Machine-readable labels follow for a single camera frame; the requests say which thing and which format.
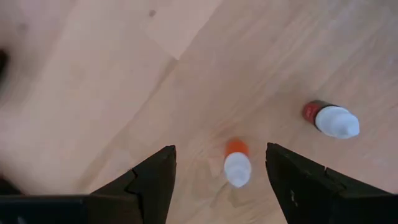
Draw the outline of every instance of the wooden floor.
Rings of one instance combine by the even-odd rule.
[[[285,223],[267,142],[398,192],[397,1],[1,0],[0,46],[0,171],[30,194],[91,192],[174,144],[168,223]],[[319,133],[313,99],[361,134]],[[241,189],[232,136],[251,149]]]

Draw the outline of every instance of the orange bottle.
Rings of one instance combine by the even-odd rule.
[[[242,187],[249,182],[251,163],[248,156],[249,148],[242,140],[233,138],[227,142],[224,172],[228,182],[235,187]]]

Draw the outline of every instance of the white bottle cap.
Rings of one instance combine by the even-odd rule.
[[[348,139],[359,134],[359,120],[347,109],[327,106],[315,118],[317,128],[328,136]]]
[[[249,158],[242,152],[234,152],[228,155],[224,162],[226,178],[235,187],[247,184],[251,175]]]

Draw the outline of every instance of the small plastic bottle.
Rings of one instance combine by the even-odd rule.
[[[303,117],[328,136],[348,139],[359,134],[359,120],[355,115],[322,100],[307,103]]]
[[[244,186],[251,176],[248,146],[234,138],[227,142],[225,153],[224,172],[228,182],[238,188]]]

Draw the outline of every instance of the bottle label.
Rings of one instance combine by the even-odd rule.
[[[307,103],[303,109],[304,119],[315,125],[315,118],[317,117],[318,112],[327,106],[334,106],[334,105],[322,100],[314,100]]]

